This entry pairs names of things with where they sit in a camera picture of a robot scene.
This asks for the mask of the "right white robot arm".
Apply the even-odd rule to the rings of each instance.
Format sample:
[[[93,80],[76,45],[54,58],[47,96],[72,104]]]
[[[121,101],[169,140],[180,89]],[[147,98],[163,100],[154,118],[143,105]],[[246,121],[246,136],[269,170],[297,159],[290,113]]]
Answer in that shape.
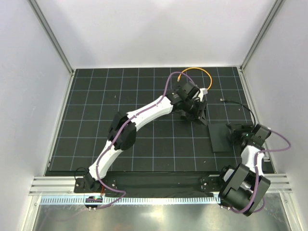
[[[229,140],[241,148],[242,161],[237,167],[225,166],[217,178],[220,207],[249,216],[259,211],[257,206],[270,187],[262,171],[262,151],[271,131],[260,124],[228,124],[227,128]]]

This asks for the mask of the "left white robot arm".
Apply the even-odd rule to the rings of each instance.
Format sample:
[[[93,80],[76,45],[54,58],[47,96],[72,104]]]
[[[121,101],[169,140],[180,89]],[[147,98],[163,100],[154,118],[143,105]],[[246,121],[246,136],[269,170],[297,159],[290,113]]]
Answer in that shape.
[[[109,127],[103,150],[83,174],[85,187],[92,193],[98,192],[102,187],[101,179],[112,163],[134,145],[137,132],[155,119],[183,112],[190,120],[206,125],[204,97],[207,92],[206,88],[199,88],[189,81],[173,90],[165,89],[163,95],[140,109],[126,113],[119,111]]]

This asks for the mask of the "black power adapter with cord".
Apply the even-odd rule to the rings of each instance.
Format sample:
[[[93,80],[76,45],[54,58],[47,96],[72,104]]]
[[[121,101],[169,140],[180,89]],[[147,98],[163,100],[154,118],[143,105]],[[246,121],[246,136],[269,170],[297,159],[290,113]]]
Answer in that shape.
[[[196,124],[199,124],[195,121],[196,114],[190,114],[188,112],[185,112],[183,110],[177,110],[174,112],[174,114],[180,116],[180,119],[185,120],[185,121],[190,121],[194,122]]]

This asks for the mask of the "black network switch box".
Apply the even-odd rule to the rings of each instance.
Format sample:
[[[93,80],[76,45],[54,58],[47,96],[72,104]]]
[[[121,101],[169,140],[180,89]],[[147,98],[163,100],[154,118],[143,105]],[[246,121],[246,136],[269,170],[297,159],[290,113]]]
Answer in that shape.
[[[226,153],[233,150],[233,146],[229,140],[230,132],[226,124],[209,124],[208,130],[213,152]]]

